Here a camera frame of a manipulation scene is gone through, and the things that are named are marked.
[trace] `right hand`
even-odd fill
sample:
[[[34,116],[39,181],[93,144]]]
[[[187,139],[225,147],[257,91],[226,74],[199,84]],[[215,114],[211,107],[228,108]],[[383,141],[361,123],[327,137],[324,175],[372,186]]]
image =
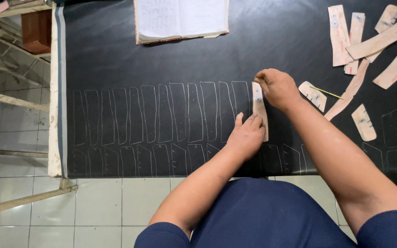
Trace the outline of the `right hand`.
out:
[[[285,112],[302,100],[293,78],[276,69],[264,69],[257,73],[254,81],[260,84],[268,102]]]

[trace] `person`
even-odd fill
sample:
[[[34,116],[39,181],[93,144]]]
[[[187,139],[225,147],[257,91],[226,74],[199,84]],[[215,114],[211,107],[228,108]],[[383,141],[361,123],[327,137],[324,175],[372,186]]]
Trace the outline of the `person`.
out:
[[[255,82],[301,136],[357,244],[291,183],[255,178],[228,182],[258,151],[265,135],[261,117],[254,113],[243,124],[240,113],[224,148],[166,197],[135,247],[397,247],[397,186],[300,96],[288,74],[265,69]]]

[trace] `open notebook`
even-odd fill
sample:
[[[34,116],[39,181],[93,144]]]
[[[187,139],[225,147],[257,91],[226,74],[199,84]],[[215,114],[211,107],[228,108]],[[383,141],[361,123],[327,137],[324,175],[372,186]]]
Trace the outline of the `open notebook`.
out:
[[[229,33],[229,0],[134,0],[136,44]]]

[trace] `pink paper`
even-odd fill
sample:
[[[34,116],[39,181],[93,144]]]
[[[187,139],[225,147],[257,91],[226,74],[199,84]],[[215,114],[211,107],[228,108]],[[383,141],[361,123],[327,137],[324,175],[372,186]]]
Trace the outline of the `pink paper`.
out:
[[[5,0],[4,2],[0,3],[0,12],[3,12],[4,10],[8,9],[8,2]]]

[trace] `left hand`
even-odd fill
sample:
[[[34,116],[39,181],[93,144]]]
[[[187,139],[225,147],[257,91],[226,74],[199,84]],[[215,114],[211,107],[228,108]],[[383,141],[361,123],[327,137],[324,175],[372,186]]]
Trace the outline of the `left hand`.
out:
[[[260,149],[266,128],[263,125],[263,118],[256,113],[251,115],[244,124],[242,118],[243,113],[239,113],[235,119],[234,130],[223,149],[247,161]]]

